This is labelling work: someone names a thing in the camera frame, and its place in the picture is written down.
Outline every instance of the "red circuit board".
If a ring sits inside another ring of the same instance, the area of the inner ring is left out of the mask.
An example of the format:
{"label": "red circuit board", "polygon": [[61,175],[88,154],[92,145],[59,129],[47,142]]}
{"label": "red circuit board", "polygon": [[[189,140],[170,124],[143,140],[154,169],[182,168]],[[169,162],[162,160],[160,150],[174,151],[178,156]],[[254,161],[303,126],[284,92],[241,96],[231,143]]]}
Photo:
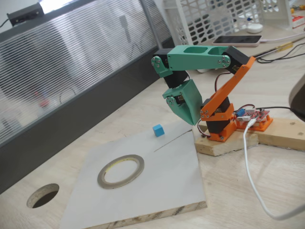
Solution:
{"label": "red circuit board", "polygon": [[270,111],[265,111],[265,110],[262,110],[262,111],[245,110],[245,114],[243,116],[250,116],[251,119],[256,118],[257,122],[261,122],[266,118],[266,116],[269,114],[269,112]]}

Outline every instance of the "wooden table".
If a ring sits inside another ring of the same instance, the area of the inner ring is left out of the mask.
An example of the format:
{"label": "wooden table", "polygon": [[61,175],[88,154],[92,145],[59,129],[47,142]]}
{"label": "wooden table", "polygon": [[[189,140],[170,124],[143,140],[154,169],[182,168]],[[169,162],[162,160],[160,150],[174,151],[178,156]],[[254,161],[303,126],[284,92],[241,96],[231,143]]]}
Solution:
{"label": "wooden table", "polygon": [[[291,33],[267,27],[263,31],[265,39]],[[257,48],[241,50],[246,54],[256,54],[277,44],[262,44]],[[286,52],[276,53],[268,58],[282,56]],[[305,52],[304,47],[299,50],[299,53],[301,52]],[[211,70],[207,73],[190,71],[203,99],[214,92],[215,77],[221,71],[223,70]],[[256,106],[288,106],[289,93],[304,73],[304,57],[270,64],[255,63],[230,94],[230,101],[234,102],[236,108],[247,103]],[[219,86],[225,83],[228,77],[223,75],[218,81]],[[163,125],[179,120],[162,98],[166,89],[164,80],[158,80],[2,193],[0,228],[58,228],[80,168],[92,147],[133,135],[156,124]],[[296,119],[294,114],[285,109],[273,109],[271,116]],[[305,228],[305,213],[285,221],[275,221],[265,214],[246,176],[243,150],[218,157],[198,154],[198,158],[208,208],[125,228]],[[253,147],[249,149],[249,166],[262,198],[273,213],[288,211],[305,202],[304,152],[271,146]],[[60,187],[55,198],[39,208],[28,208],[26,203],[29,196],[50,183],[56,183]]]}

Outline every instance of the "plastic basket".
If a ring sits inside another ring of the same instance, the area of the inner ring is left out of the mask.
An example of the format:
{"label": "plastic basket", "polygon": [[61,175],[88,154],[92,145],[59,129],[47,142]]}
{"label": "plastic basket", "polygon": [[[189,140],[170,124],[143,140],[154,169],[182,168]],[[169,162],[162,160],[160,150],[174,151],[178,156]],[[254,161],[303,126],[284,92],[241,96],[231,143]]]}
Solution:
{"label": "plastic basket", "polygon": [[291,26],[288,0],[164,0],[163,6],[175,45],[197,45],[265,19]]}

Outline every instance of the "wooden base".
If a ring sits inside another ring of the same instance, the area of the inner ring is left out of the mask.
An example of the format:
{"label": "wooden base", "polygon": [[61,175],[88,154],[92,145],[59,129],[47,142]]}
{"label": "wooden base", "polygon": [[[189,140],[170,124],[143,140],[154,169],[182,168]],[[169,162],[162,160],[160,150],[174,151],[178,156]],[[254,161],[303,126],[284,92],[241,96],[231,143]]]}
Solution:
{"label": "wooden base", "polygon": [[[206,131],[206,123],[202,122],[200,128]],[[200,137],[195,141],[196,150],[198,153],[218,156],[243,149],[243,132],[243,129],[237,129],[224,143]],[[248,146],[266,144],[305,150],[305,124],[298,120],[275,118],[264,132],[248,131],[248,133]]]}
{"label": "wooden base", "polygon": [[[247,137],[247,145],[258,145],[257,134],[250,134]],[[200,137],[195,141],[195,147],[198,153],[218,156],[244,148],[243,133],[235,131],[225,142],[216,142],[208,140],[206,137]]]}

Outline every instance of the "circular hole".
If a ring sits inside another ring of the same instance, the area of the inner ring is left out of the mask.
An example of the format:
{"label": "circular hole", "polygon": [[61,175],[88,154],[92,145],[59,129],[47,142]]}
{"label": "circular hole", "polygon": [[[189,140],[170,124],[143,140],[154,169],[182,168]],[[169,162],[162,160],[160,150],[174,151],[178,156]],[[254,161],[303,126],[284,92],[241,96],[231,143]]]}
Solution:
{"label": "circular hole", "polygon": [[58,184],[48,184],[34,192],[27,201],[29,208],[38,208],[50,202],[58,193]]}

